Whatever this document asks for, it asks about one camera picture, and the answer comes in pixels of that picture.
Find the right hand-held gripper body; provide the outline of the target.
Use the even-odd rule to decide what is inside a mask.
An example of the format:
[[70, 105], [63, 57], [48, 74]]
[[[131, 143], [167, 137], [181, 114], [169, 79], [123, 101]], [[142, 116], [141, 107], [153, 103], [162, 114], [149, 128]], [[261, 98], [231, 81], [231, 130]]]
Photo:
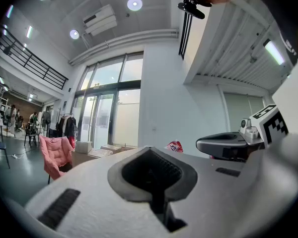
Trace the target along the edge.
[[288, 134], [286, 123], [275, 104], [267, 105], [241, 121], [239, 133], [248, 145], [269, 144]]

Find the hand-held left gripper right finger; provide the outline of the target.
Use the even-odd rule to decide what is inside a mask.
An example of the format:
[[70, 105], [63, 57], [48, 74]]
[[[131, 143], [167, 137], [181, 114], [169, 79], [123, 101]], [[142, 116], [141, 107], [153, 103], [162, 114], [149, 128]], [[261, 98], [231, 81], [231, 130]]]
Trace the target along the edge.
[[153, 238], [298, 237], [298, 134], [289, 134], [246, 163], [179, 154], [198, 180], [183, 200], [171, 202], [185, 226], [169, 232], [152, 222]]

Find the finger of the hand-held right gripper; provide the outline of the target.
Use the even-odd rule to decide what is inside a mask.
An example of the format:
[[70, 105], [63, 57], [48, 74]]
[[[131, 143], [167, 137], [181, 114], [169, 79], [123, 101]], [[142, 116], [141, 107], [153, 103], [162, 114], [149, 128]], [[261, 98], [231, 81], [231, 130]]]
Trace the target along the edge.
[[209, 135], [201, 138], [201, 140], [234, 140], [239, 136], [239, 132], [225, 132], [214, 135]]
[[227, 161], [246, 161], [248, 145], [243, 139], [199, 139], [196, 148], [216, 159]]

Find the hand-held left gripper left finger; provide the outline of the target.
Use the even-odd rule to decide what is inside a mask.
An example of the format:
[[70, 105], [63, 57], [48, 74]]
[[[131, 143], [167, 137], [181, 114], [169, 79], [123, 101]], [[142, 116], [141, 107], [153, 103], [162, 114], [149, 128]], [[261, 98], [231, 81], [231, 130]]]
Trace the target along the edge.
[[148, 203], [121, 198], [109, 185], [108, 170], [137, 149], [84, 162], [33, 196], [25, 206], [34, 218], [68, 188], [80, 192], [56, 232], [68, 238], [167, 238], [169, 231]]

